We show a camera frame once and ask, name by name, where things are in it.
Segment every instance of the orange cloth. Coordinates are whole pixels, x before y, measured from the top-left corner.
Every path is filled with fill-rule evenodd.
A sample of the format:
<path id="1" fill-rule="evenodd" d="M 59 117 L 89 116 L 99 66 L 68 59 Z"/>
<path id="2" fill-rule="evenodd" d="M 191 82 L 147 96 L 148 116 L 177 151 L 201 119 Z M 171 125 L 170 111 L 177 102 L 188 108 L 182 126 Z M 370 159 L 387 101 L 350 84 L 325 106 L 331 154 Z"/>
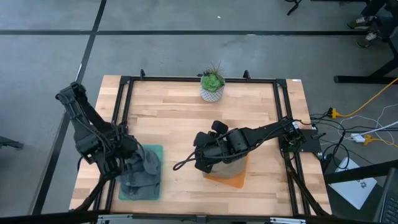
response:
<path id="1" fill-rule="evenodd" d="M 207 178 L 209 180 L 217 181 L 222 184 L 228 184 L 232 187 L 241 189 L 241 188 L 243 188 L 244 179 L 246 178 L 246 169 L 248 168 L 248 159 L 249 159 L 249 156 L 246 156 L 244 170 L 240 174 L 234 176 L 233 178 L 222 179 L 220 177 L 215 177 L 211 174 L 208 174 L 205 178 Z"/>

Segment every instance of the person's foot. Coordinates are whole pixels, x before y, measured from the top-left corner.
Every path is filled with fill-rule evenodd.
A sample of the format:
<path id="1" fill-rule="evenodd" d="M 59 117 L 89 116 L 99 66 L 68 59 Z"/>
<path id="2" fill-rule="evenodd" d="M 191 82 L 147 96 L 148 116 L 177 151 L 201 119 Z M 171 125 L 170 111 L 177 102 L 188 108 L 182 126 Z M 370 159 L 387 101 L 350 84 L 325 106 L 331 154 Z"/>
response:
<path id="1" fill-rule="evenodd" d="M 368 29 L 371 25 L 374 16 L 364 16 L 347 23 L 350 29 Z"/>
<path id="2" fill-rule="evenodd" d="M 365 38 L 359 39 L 356 44 L 358 47 L 365 48 L 369 47 L 375 40 L 381 39 L 381 34 L 378 31 L 371 31 Z"/>

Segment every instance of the white plant pot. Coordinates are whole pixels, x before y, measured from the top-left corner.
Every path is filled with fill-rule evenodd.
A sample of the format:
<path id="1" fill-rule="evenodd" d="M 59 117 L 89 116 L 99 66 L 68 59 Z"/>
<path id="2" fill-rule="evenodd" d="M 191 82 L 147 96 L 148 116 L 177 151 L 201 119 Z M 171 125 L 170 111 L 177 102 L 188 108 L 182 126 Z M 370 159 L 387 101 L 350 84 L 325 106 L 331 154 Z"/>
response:
<path id="1" fill-rule="evenodd" d="M 223 96 L 223 92 L 224 92 L 224 87 L 225 85 L 223 85 L 221 88 L 219 88 L 217 91 L 210 92 L 208 90 L 205 90 L 201 83 L 203 81 L 203 77 L 200 79 L 200 96 L 207 102 L 216 102 L 218 100 L 221 99 L 221 97 Z"/>

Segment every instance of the wooden table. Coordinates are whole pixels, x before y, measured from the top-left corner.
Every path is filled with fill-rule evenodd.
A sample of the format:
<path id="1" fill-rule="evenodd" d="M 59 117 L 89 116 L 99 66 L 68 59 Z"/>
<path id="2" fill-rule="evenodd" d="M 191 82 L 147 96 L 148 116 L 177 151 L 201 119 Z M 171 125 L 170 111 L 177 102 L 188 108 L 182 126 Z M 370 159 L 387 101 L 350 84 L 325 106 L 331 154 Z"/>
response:
<path id="1" fill-rule="evenodd" d="M 96 110 L 111 121 L 120 76 L 103 77 Z M 303 86 L 300 80 L 287 80 L 290 105 L 295 119 L 310 122 Z M 119 120 L 123 112 L 122 103 Z M 138 82 L 133 85 L 128 126 L 141 144 L 160 144 L 164 148 L 162 187 L 158 201 L 119 200 L 116 183 L 112 212 L 212 214 L 212 215 L 292 215 L 285 164 L 277 139 L 266 141 L 250 153 L 246 181 L 236 189 L 204 179 L 187 163 L 178 171 L 173 165 L 193 151 L 193 140 L 199 131 L 207 132 L 217 119 L 230 128 L 257 128 L 277 121 L 271 84 L 227 83 L 219 102 L 201 99 L 198 82 Z M 310 128 L 301 124 L 300 128 Z M 301 153 L 305 183 L 320 205 L 330 213 L 330 205 L 318 159 Z M 98 181 L 95 164 L 84 160 L 73 191 L 70 208 L 79 206 Z M 303 213 L 299 188 L 298 208 Z M 104 208 L 108 185 L 104 188 L 100 208 Z"/>

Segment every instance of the gray floor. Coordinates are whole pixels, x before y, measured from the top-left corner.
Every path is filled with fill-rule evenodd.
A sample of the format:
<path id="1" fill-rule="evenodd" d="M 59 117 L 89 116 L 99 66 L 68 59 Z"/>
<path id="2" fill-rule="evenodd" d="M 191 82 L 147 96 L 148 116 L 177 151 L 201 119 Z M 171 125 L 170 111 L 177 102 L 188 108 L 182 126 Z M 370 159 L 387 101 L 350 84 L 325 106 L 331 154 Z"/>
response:
<path id="1" fill-rule="evenodd" d="M 0 29 L 91 29 L 100 1 L 0 1 Z M 303 1 L 290 17 L 292 5 L 281 0 L 250 1 L 108 1 L 101 30 L 346 30 L 364 4 Z M 83 84 L 92 104 L 103 75 L 194 76 L 211 63 L 224 75 L 302 79 L 311 113 L 330 106 L 349 113 L 383 85 L 333 83 L 334 75 L 368 75 L 392 58 L 378 43 L 359 49 L 355 37 L 276 36 L 97 36 Z M 0 36 L 0 136 L 22 141 L 23 151 L 0 149 L 0 217 L 29 212 L 36 186 L 57 131 L 62 107 L 56 92 L 75 79 L 87 36 Z M 376 118 L 398 100 L 390 87 L 359 113 Z M 382 124 L 395 120 L 398 107 L 384 112 Z M 361 118 L 345 126 L 374 125 Z M 320 126 L 325 139 L 336 131 Z M 69 128 L 44 206 L 45 213 L 68 209 L 76 178 L 78 154 Z M 381 142 L 364 147 L 345 142 L 371 162 L 398 158 L 398 150 Z M 351 155 L 361 166 L 367 162 Z M 338 157 L 345 157 L 343 151 Z"/>

